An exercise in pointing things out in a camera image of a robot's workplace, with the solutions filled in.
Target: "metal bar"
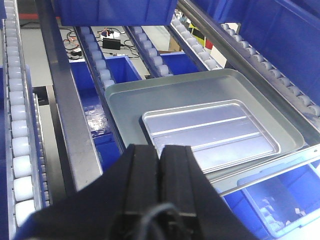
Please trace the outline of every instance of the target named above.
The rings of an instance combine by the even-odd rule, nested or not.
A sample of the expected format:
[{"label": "metal bar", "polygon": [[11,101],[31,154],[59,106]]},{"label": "metal bar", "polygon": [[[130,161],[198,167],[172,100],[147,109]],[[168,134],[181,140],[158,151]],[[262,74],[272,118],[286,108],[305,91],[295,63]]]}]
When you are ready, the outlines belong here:
[{"label": "metal bar", "polygon": [[190,0],[179,0],[178,8],[197,26],[200,31],[227,58],[232,66],[245,75],[255,87],[303,134],[309,145],[320,142],[320,119],[308,120],[293,105],[293,99],[284,98],[278,89],[272,74],[252,58],[228,33],[226,33],[210,17],[206,16]]},{"label": "metal bar", "polygon": [[[68,178],[71,173],[74,189],[79,191],[98,178],[102,174],[102,169],[63,46],[52,3],[50,0],[35,0],[35,4],[59,114],[59,116],[55,112],[52,114],[55,117],[53,119],[54,130],[57,140],[64,140],[65,143],[65,149],[60,148],[59,151],[62,174],[64,178]],[[67,195],[73,192],[71,186],[66,188]]]}]

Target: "roller conveyor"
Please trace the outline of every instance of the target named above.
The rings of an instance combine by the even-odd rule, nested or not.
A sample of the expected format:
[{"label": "roller conveyor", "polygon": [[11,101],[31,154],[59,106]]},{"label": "roller conveyor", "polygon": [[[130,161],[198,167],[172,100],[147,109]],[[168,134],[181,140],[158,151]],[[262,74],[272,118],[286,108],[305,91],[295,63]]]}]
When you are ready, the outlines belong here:
[{"label": "roller conveyor", "polygon": [[[46,9],[47,11],[48,8],[50,8],[47,1],[44,1],[44,3],[40,3],[41,1],[37,2],[40,11],[41,9]],[[7,20],[3,22],[4,28],[2,36],[4,45],[4,112],[9,113],[9,115],[5,117],[5,129],[10,129],[10,131],[6,132],[6,144],[8,146],[6,150],[6,161],[7,192],[12,193],[8,194],[9,236],[12,238],[15,231],[22,225],[23,220],[25,220],[29,214],[50,205],[51,196],[48,191],[50,190],[50,178],[47,179],[37,96],[32,94],[28,70],[26,69],[23,60],[18,27],[19,20],[16,18],[18,14],[16,10],[17,4],[11,0],[5,0],[4,3],[7,10]],[[292,81],[290,81],[285,74],[255,50],[249,41],[246,41],[241,35],[236,34],[234,30],[230,29],[227,23],[217,24],[206,16],[200,8],[194,5],[192,1],[180,0],[177,6],[226,56],[228,62],[241,72],[271,102],[271,104],[292,123],[292,125],[303,135],[305,140],[304,146],[301,149],[296,149],[294,152],[207,173],[206,177],[214,188],[220,192],[220,196],[229,201],[229,196],[232,196],[232,194],[237,193],[242,189],[273,179],[289,171],[309,166],[320,159],[320,107],[312,100],[312,98],[308,97]],[[54,102],[51,104],[51,107],[53,109],[53,106],[56,105],[56,103],[58,105],[57,113],[60,117],[60,122],[57,123],[57,125],[61,125],[60,128],[62,128],[60,143],[61,145],[65,145],[66,148],[65,150],[59,151],[61,168],[65,177],[65,189],[69,192],[67,195],[71,195],[74,190],[79,191],[84,188],[102,173],[101,164],[106,160],[106,157],[104,154],[100,155],[102,147],[99,146],[99,139],[95,136],[93,136],[93,139],[90,137],[86,117],[83,117],[84,108],[86,107],[83,99],[81,99],[83,96],[81,96],[81,94],[79,95],[77,80],[75,80],[75,83],[73,76],[70,74],[70,66],[67,65],[66,58],[61,57],[65,52],[60,45],[61,39],[56,37],[56,33],[59,30],[57,26],[48,23],[52,21],[52,19],[49,20],[52,15],[43,16],[40,14],[39,17],[48,61],[51,73],[53,73],[53,92],[55,100],[53,100]],[[188,60],[192,62],[199,72],[211,70],[218,71],[221,69],[221,66],[217,61],[206,52],[175,16],[173,16],[170,25],[165,27],[182,47]],[[99,101],[97,106],[102,106],[112,132],[108,134],[112,136],[110,138],[112,139],[111,141],[113,144],[115,144],[113,138],[115,139],[117,148],[122,153],[126,149],[127,144],[125,144],[124,136],[120,133],[119,124],[115,119],[114,113],[111,111],[111,103],[108,99],[108,90],[121,88],[120,86],[117,86],[120,81],[117,80],[116,72],[110,64],[113,58],[111,57],[109,61],[105,60],[90,27],[77,26],[74,27],[74,29],[93,80],[95,98]],[[170,61],[166,61],[165,57],[162,54],[159,54],[141,26],[126,26],[124,29],[139,53],[143,63],[146,65],[146,68],[149,70],[151,77],[155,79],[168,77],[168,79],[161,79],[164,82],[163,85],[168,83],[167,81],[170,81],[170,77],[174,75],[174,72],[171,70],[172,64]],[[53,43],[56,45],[55,50],[49,50],[50,45]],[[59,59],[57,61],[59,63],[58,67],[54,61],[55,59]],[[17,81],[18,77],[15,76],[15,74],[20,74],[18,68],[21,69],[21,83]],[[67,75],[68,84],[67,87],[65,87],[59,79]],[[140,76],[137,76],[135,79],[127,79],[125,82],[131,81],[137,81],[137,83],[135,83],[139,86],[137,88],[144,88],[144,83],[142,83],[144,80],[141,80]],[[66,93],[72,93],[70,94],[70,99],[73,99],[74,101],[72,100],[71,104],[67,104],[69,99],[66,97]],[[77,109],[77,116],[81,115],[74,126],[72,126],[73,119],[68,118],[68,111],[72,106]],[[14,110],[16,108],[25,109],[25,119],[15,118]],[[24,120],[25,122],[23,122],[23,124],[26,124],[21,127],[19,124],[22,124],[22,121]],[[81,134],[80,132],[77,132],[78,128],[76,127],[80,125],[83,130]],[[14,126],[17,126],[19,129],[22,128],[23,132],[17,133]],[[75,141],[75,139],[79,139],[80,136],[85,137],[82,137],[80,141]],[[19,171],[16,173],[15,169],[16,158],[24,158],[20,156],[18,153],[19,149],[15,147],[18,140],[24,140],[26,145],[29,145],[29,152],[25,152],[24,154],[29,154],[31,166],[21,173],[19,173]],[[93,164],[82,164],[83,161],[77,160],[82,154],[82,151],[80,150],[81,144],[77,145],[79,142],[84,143],[83,146],[86,147],[87,151],[84,150],[83,152],[88,153],[83,156],[81,160],[90,159]],[[138,140],[132,143],[141,144]],[[31,186],[32,192],[29,191],[26,195],[19,195],[19,191],[16,190],[19,189],[20,184],[26,184],[25,186],[29,186],[29,188]],[[21,208],[24,208],[23,204],[30,207],[30,211],[24,215],[23,220],[19,220],[19,217],[21,216],[19,211]]]}]

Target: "aluminum tray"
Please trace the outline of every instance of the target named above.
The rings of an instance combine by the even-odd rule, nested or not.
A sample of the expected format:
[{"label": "aluminum tray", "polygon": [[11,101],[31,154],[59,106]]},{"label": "aluminum tray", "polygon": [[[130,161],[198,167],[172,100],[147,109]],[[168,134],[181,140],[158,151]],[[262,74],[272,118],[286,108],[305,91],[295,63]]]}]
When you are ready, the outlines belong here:
[{"label": "aluminum tray", "polygon": [[191,146],[204,173],[280,152],[280,146],[239,100],[148,111],[142,120],[161,155],[165,145]]},{"label": "aluminum tray", "polygon": [[146,112],[229,100],[241,101],[280,145],[278,154],[238,166],[245,165],[247,169],[248,164],[267,162],[305,144],[303,136],[283,114],[248,79],[231,69],[114,84],[106,89],[105,98],[125,147],[150,143],[142,121]]}]

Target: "silver tray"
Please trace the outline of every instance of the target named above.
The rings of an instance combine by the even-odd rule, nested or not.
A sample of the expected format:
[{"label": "silver tray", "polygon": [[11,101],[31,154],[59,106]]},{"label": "silver tray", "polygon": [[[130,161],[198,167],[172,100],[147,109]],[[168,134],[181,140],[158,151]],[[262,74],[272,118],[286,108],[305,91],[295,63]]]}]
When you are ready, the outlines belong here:
[{"label": "silver tray", "polygon": [[165,145],[191,146],[204,173],[280,152],[277,141],[235,99],[148,111],[142,120],[159,156]]}]

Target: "electrical cable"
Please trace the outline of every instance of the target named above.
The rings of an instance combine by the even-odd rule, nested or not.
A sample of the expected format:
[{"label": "electrical cable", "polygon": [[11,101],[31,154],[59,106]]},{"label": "electrical cable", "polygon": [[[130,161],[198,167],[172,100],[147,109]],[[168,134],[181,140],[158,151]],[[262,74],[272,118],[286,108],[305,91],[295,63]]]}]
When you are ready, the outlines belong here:
[{"label": "electrical cable", "polygon": [[153,222],[153,220],[161,213],[169,212],[172,214],[172,217],[176,221],[176,225],[184,236],[185,240],[189,239],[187,229],[183,222],[182,217],[179,215],[179,211],[175,205],[170,202],[159,204],[149,211],[147,211],[140,219],[136,229],[134,231],[133,240],[145,240],[147,238],[147,234],[149,228]]}]

